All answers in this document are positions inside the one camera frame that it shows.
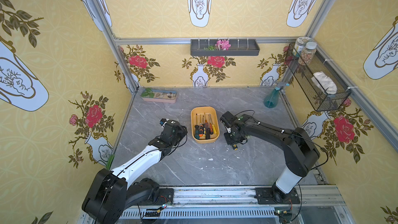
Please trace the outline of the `green black handle screwdriver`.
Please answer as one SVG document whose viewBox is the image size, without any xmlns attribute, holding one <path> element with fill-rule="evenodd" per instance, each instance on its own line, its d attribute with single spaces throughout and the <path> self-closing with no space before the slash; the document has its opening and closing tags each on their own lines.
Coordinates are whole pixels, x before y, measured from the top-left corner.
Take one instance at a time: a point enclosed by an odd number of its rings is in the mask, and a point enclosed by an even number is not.
<svg viewBox="0 0 398 224">
<path fill-rule="evenodd" d="M 196 114 L 196 116 L 195 116 L 195 134 L 194 134 L 194 137 L 197 139 L 197 140 L 199 140 L 200 139 L 200 136 L 199 136 L 199 122 L 198 122 L 198 114 Z"/>
</svg>

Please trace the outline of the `yellow handle screwdriver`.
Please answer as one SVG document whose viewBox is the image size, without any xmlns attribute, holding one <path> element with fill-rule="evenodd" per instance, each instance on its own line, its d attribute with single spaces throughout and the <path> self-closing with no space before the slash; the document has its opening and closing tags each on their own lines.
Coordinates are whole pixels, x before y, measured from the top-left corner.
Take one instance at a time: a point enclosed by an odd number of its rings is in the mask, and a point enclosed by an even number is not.
<svg viewBox="0 0 398 224">
<path fill-rule="evenodd" d="M 213 122 L 211 123 L 211 126 L 212 126 L 212 130 L 213 130 L 214 135 L 216 135 L 217 134 L 217 129 L 216 129 L 216 126 L 215 126 L 215 124 Z"/>
</svg>

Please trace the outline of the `yellow plastic storage box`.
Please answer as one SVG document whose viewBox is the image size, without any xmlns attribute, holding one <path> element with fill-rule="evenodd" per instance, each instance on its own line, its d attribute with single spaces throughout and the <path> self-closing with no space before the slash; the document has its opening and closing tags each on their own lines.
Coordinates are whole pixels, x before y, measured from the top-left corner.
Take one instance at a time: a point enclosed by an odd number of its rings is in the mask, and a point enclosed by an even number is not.
<svg viewBox="0 0 398 224">
<path fill-rule="evenodd" d="M 191 111 L 192 137 L 199 144 L 214 143 L 220 135 L 216 110 L 210 106 Z"/>
</svg>

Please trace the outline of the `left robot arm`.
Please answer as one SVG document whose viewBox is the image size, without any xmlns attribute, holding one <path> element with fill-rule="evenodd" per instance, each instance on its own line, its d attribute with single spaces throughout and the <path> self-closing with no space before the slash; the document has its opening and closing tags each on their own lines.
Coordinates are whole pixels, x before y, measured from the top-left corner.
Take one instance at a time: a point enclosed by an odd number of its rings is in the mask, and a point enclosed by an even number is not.
<svg viewBox="0 0 398 224">
<path fill-rule="evenodd" d="M 96 222 L 114 224 L 129 207 L 157 200 L 158 183 L 149 178 L 136 180 L 176 150 L 188 134 L 187 127 L 176 120 L 161 119 L 160 125 L 161 134 L 139 154 L 113 170 L 101 169 L 95 175 L 81 208 Z"/>
</svg>

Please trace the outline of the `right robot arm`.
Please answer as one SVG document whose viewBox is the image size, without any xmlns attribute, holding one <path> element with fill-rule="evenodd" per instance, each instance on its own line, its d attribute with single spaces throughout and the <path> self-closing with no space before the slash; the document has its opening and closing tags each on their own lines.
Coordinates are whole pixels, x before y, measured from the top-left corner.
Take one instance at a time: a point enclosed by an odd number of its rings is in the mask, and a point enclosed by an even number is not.
<svg viewBox="0 0 398 224">
<path fill-rule="evenodd" d="M 225 112 L 220 117 L 226 129 L 224 137 L 231 146 L 242 144 L 249 136 L 259 138 L 280 148 L 284 153 L 285 168 L 272 186 L 273 194 L 286 196 L 306 177 L 320 158 L 320 152 L 302 128 L 284 129 L 255 119 Z"/>
</svg>

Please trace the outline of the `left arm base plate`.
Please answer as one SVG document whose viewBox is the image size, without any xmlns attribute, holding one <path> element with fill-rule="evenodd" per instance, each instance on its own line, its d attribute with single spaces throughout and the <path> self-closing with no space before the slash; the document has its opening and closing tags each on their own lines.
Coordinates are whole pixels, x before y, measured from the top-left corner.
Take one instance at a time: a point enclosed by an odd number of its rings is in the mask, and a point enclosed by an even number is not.
<svg viewBox="0 0 398 224">
<path fill-rule="evenodd" d="M 147 200 L 144 205 L 160 206 L 165 203 L 173 204 L 174 202 L 174 189 L 173 188 L 160 188 L 159 192 L 151 199 Z"/>
</svg>

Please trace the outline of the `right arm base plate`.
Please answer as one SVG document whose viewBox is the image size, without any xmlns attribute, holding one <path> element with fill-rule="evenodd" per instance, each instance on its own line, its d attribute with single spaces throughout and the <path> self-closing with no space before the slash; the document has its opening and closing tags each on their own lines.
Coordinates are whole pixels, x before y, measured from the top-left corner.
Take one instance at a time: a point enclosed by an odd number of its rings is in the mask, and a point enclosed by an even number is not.
<svg viewBox="0 0 398 224">
<path fill-rule="evenodd" d="M 288 194 L 278 188 L 255 188 L 255 199 L 258 204 L 300 204 L 301 198 L 297 190 L 293 188 Z"/>
</svg>

